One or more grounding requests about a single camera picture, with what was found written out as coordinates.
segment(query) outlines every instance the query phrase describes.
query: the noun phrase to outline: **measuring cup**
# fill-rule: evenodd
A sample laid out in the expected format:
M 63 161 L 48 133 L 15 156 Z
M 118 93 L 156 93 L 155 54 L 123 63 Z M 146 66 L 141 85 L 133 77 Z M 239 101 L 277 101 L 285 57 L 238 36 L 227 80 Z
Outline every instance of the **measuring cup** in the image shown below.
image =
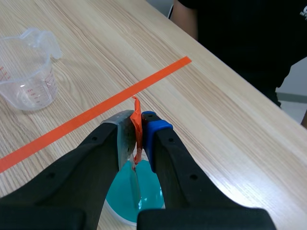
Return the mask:
M 53 102 L 58 89 L 50 55 L 62 56 L 50 31 L 29 28 L 20 36 L 0 39 L 0 94 L 21 110 Z

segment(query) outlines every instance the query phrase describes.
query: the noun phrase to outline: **orange tape strip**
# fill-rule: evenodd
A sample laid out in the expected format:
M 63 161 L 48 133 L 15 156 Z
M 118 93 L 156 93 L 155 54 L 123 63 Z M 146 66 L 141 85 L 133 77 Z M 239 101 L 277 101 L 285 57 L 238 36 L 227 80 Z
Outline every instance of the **orange tape strip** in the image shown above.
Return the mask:
M 61 137 L 65 136 L 66 134 L 72 132 L 73 130 L 79 128 L 80 126 L 84 125 L 85 123 L 89 122 L 90 120 L 94 119 L 95 117 L 101 115 L 105 111 L 111 109 L 112 107 L 116 106 L 117 104 L 123 102 L 124 100 L 132 97 L 133 95 L 137 94 L 138 92 L 146 89 L 147 87 L 151 86 L 152 84 L 158 82 L 159 80 L 165 78 L 169 74 L 175 72 L 176 70 L 184 67 L 185 65 L 189 64 L 191 60 L 188 57 L 184 57 L 173 64 L 165 67 L 164 69 L 156 72 L 155 74 L 139 81 L 138 83 L 124 89 L 123 91 L 119 92 L 118 94 L 110 97 L 109 99 L 105 100 L 104 102 L 99 103 L 98 105 L 90 108 L 89 110 L 81 113 L 80 115 L 74 117 L 73 119 L 65 122 L 64 124 L 60 125 L 59 127 L 51 130 L 50 132 L 40 136 L 39 138 L 31 141 L 30 143 L 22 146 L 20 149 L 6 155 L 5 157 L 0 159 L 0 173 L 4 172 L 5 170 L 9 169 L 10 167 L 18 164 L 19 162 L 23 161 L 27 157 L 33 155 L 34 153 L 38 152 L 39 150 L 43 149 L 44 147 L 50 145 L 54 141 L 60 139 Z

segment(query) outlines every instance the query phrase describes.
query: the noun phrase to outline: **wood grain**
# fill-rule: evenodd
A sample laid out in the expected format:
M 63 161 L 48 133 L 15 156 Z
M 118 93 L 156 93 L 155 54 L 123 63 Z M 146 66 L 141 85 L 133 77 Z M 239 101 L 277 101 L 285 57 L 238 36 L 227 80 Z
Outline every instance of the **wood grain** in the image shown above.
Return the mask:
M 269 211 L 278 229 L 307 225 L 307 131 L 142 0 L 1 0 L 0 36 L 52 31 L 59 93 L 18 111 L 0 99 L 0 157 L 187 55 L 192 64 L 138 94 L 175 127 L 195 161 L 231 199 Z M 127 100 L 0 174 L 0 196 L 75 148 Z M 135 229 L 105 209 L 99 229 Z

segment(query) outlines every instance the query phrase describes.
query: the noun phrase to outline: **teal object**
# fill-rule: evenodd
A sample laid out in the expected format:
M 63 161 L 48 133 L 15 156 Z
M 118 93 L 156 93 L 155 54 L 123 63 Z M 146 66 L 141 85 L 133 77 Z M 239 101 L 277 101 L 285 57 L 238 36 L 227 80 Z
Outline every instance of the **teal object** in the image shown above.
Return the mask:
M 111 213 L 116 213 L 114 215 L 116 218 L 127 224 L 135 225 L 140 211 L 150 208 L 162 208 L 164 200 L 157 175 L 152 172 L 149 162 L 142 160 L 136 166 L 141 192 L 139 207 L 136 208 L 133 204 L 130 182 L 131 168 L 130 161 L 127 161 L 116 175 L 107 193 L 106 201 L 111 208 Z

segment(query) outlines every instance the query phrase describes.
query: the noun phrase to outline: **orange plastic bag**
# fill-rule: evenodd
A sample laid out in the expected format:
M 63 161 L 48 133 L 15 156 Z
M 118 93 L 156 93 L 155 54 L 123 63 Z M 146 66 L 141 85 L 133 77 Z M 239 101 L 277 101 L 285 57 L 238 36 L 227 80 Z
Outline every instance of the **orange plastic bag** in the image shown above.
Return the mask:
M 139 99 L 135 96 L 133 96 L 132 98 L 135 99 L 135 102 L 134 102 L 134 112 L 130 116 L 130 119 L 134 124 L 135 135 L 136 135 L 136 155 L 134 157 L 134 163 L 138 164 L 142 160 L 142 149 L 143 149 L 142 113 L 141 113 L 141 103 Z

